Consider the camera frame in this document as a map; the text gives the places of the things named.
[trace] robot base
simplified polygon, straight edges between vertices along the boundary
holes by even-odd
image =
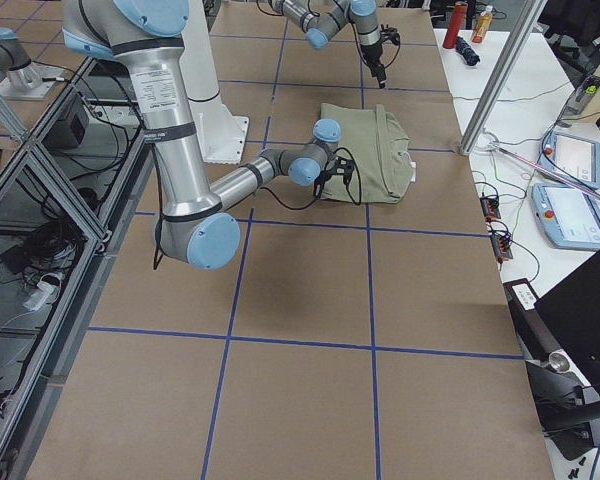
[[[47,67],[45,65],[36,64],[38,71],[40,72],[40,76],[42,78],[55,78],[59,77],[64,73],[62,68],[57,67]],[[11,82],[8,78],[5,78],[2,82],[0,82],[0,95],[5,100],[33,100],[40,101],[44,100],[47,94],[51,91],[51,88],[57,82],[42,82],[42,85],[39,87],[33,88],[27,92],[23,92],[20,90],[16,90],[11,85]]]
[[[223,117],[220,121],[217,115],[198,113],[194,117],[200,150],[206,163],[238,164],[247,140],[249,118],[231,115],[223,104],[220,109]]]

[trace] black device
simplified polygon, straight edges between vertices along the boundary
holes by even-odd
[[[534,385],[538,371],[529,370],[534,395],[552,400],[538,405],[540,422],[554,435],[565,458],[573,459],[600,441],[600,250],[541,298],[524,284],[508,282],[505,291],[516,330],[529,352],[544,360],[561,347],[592,385],[565,397],[564,386],[558,387],[557,381],[562,376],[547,371],[551,380]]]
[[[536,310],[600,394],[600,250],[540,298]]]
[[[62,111],[42,143],[45,147],[51,149],[77,148],[84,139],[88,125],[89,116],[82,106],[80,97],[75,95],[73,101]]]

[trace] white cable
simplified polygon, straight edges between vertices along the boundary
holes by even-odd
[[[13,321],[17,320],[18,318],[22,318],[26,315],[31,315],[32,313],[34,313],[34,312],[24,312],[24,313],[21,313],[20,315],[16,315],[15,317],[13,317],[11,320],[8,320],[0,327],[0,332],[2,332],[5,328],[7,328]]]

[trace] white power adapter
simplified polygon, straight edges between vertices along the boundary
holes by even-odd
[[[29,295],[22,306],[32,312],[40,310],[51,295],[58,291],[62,277],[60,272],[45,273],[38,281],[35,291]]]

